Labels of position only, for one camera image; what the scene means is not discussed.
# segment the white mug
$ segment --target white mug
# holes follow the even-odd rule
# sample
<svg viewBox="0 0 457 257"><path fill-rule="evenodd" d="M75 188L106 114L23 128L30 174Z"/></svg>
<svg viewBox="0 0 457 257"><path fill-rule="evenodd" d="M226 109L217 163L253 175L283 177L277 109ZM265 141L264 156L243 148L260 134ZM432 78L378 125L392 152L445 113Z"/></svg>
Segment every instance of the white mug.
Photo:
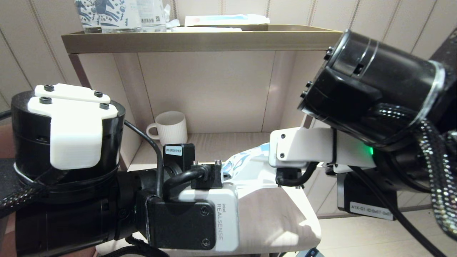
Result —
<svg viewBox="0 0 457 257"><path fill-rule="evenodd" d="M158 135L152 135L149 130L157 128ZM155 123L146 128L146 134L152 139L160 140L162 145L187 143L186 117L182 112L169 111L159 114Z"/></svg>

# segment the barcode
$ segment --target barcode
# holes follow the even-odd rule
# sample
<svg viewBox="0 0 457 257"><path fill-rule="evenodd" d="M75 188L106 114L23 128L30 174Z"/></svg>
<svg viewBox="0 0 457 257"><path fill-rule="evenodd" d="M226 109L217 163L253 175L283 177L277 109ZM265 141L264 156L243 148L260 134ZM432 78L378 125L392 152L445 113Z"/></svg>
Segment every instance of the barcode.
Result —
<svg viewBox="0 0 457 257"><path fill-rule="evenodd" d="M141 19L141 23L154 23L154 18L152 18L152 19Z"/></svg>

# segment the shelf top tray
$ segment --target shelf top tray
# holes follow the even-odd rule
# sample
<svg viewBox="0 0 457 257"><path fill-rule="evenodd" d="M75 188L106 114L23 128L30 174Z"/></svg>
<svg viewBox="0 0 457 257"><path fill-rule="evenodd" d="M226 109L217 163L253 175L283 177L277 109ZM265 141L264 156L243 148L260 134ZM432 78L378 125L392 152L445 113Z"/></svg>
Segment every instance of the shelf top tray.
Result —
<svg viewBox="0 0 457 257"><path fill-rule="evenodd" d="M326 50L342 32L302 25L223 25L242 32L106 33L62 36L67 53Z"/></svg>

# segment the mug handle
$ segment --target mug handle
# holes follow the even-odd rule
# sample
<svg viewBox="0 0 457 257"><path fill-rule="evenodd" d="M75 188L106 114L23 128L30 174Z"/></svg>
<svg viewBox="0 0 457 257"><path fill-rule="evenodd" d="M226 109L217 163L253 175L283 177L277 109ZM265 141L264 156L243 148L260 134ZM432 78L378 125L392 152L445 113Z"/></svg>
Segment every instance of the mug handle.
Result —
<svg viewBox="0 0 457 257"><path fill-rule="evenodd" d="M148 135L148 137L152 138L152 139L160 139L159 138L159 135L153 135L149 132L149 130L151 128L156 128L157 127L157 123L152 123L152 124L149 124L148 127L146 128L146 134Z"/></svg>

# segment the label sticker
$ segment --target label sticker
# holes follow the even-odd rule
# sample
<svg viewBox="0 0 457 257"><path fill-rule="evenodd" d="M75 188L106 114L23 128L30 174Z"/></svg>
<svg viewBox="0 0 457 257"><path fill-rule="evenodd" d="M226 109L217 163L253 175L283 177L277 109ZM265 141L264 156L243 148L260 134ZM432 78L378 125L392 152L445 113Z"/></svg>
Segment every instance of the label sticker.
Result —
<svg viewBox="0 0 457 257"><path fill-rule="evenodd" d="M350 211L353 213L371 216L375 218L381 218L385 220L393 220L392 213L386 208L356 202L350 202L350 205Z"/></svg>
<svg viewBox="0 0 457 257"><path fill-rule="evenodd" d="M182 146L167 145L165 146L165 153L168 155L182 156Z"/></svg>

